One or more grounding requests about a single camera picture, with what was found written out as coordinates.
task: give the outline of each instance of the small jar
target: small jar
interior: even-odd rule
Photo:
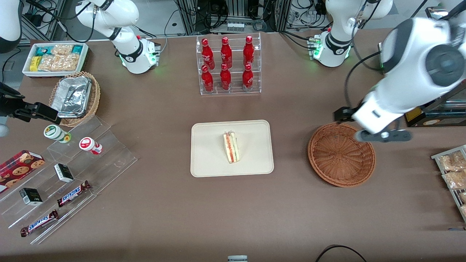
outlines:
[[[51,124],[44,129],[44,136],[63,144],[71,140],[71,134],[55,124]]]
[[[98,144],[95,140],[89,137],[81,139],[79,142],[79,148],[84,151],[89,151],[94,155],[102,153],[102,145]]]

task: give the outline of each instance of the aluminum foil container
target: aluminum foil container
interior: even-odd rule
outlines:
[[[52,102],[52,108],[58,111],[58,117],[84,117],[91,87],[92,80],[85,76],[60,80]]]

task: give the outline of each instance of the empty wicker basket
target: empty wicker basket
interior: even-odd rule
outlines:
[[[370,143],[354,139],[357,129],[348,124],[321,126],[311,137],[308,157],[325,181],[340,187],[358,186],[374,172],[376,156]]]

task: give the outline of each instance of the red cookie box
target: red cookie box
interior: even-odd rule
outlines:
[[[45,164],[41,155],[23,150],[0,165],[0,193]]]

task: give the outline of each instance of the acrylic display rack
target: acrylic display rack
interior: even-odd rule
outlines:
[[[437,163],[437,166],[439,167],[440,171],[442,172],[442,178],[445,180],[447,185],[448,185],[448,181],[445,179],[446,172],[445,172],[443,166],[441,165],[441,163],[439,161],[439,157],[454,153],[456,151],[460,151],[461,154],[463,155],[463,157],[466,159],[466,151],[465,150],[466,150],[466,145],[462,145],[462,146],[447,150],[445,152],[442,152],[440,154],[436,154],[436,155],[431,156],[431,158],[435,160],[435,163]],[[461,198],[459,197],[459,194],[461,194],[463,192],[466,192],[466,189],[450,189],[450,188],[448,188],[448,189],[449,189],[450,193],[452,194],[453,199],[455,200],[456,206],[458,207],[458,210],[459,210],[459,207],[465,204],[461,200]],[[463,217],[463,221],[466,223],[465,214],[463,214],[463,212],[461,212],[461,210],[459,212],[460,212],[461,216]]]
[[[243,48],[246,43],[246,36],[253,37],[253,45],[254,45],[254,62],[252,64],[252,72],[254,74],[253,78],[253,88],[249,92],[245,92],[243,90],[243,72],[244,72],[244,64],[243,64]],[[229,94],[236,94],[236,95],[247,95],[251,93],[260,93],[262,91],[262,78],[261,78],[261,42],[260,42],[260,34],[228,34],[228,41],[230,47],[232,48],[233,54],[233,67],[230,68],[230,73],[232,76],[232,86],[229,91],[225,91],[221,87],[220,81],[220,72],[221,72],[221,64],[222,59],[220,56],[220,50],[222,48],[222,37],[224,35],[204,35],[198,36],[196,39],[196,57],[198,60],[198,75],[199,75],[199,89],[201,95],[229,95]],[[203,38],[207,38],[209,40],[209,46],[212,48],[213,51],[213,59],[215,61],[215,68],[210,71],[213,77],[213,92],[207,93],[204,85],[202,83],[202,70],[201,67],[204,64],[202,60],[202,44],[200,43]]]
[[[41,154],[46,163],[40,170],[28,175],[0,195],[2,217],[7,222],[8,228],[18,232],[18,237],[21,228],[29,226],[54,209],[58,211],[60,217],[58,221],[51,222],[27,236],[31,244],[44,241],[137,161],[129,149],[113,135],[110,126],[97,116],[80,123],[70,133],[72,135],[70,142],[61,144],[55,141]],[[103,152],[94,155],[81,150],[78,144],[84,137],[95,139],[103,146]],[[57,163],[69,167],[75,178],[73,182],[65,183],[58,179],[54,170],[54,165]],[[57,199],[86,180],[92,186],[90,189],[63,207],[58,207]],[[39,206],[25,205],[19,193],[24,187],[37,189],[43,203]]]

